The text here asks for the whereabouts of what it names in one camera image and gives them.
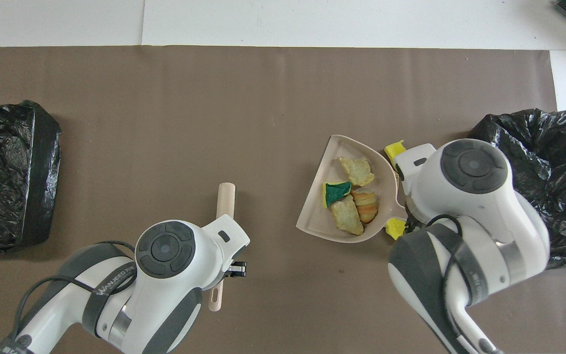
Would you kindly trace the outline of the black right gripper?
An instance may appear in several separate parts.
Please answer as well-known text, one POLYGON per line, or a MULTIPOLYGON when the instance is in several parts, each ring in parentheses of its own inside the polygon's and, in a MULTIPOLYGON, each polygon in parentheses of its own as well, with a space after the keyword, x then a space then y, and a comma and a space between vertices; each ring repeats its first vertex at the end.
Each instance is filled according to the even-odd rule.
POLYGON ((406 206, 406 213, 407 213, 406 226, 405 226, 406 232, 413 232, 415 230, 423 228, 423 223, 419 219, 417 219, 415 215, 412 214, 412 212, 409 210, 407 206, 406 206))

